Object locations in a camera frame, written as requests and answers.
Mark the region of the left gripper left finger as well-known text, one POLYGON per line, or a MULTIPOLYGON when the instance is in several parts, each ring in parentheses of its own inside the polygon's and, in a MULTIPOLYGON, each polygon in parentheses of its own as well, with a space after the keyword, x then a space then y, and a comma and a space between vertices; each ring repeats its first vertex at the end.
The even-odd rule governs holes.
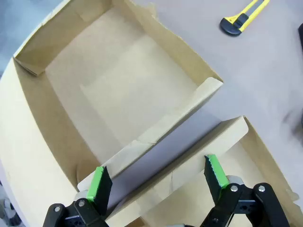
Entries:
POLYGON ((68 207, 52 204, 44 227, 107 227, 105 222, 112 180, 106 167, 97 167, 90 187, 68 207))

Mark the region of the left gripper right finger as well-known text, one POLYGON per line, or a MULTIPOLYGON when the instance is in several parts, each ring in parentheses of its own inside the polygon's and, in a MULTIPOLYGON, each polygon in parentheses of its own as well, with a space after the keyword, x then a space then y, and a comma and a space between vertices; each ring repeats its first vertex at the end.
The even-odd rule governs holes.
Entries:
POLYGON ((282 206, 268 183, 247 187, 237 176, 227 176, 216 155, 205 155, 204 175, 214 201, 202 227, 227 227, 235 214, 244 214, 253 227, 288 227, 282 206))

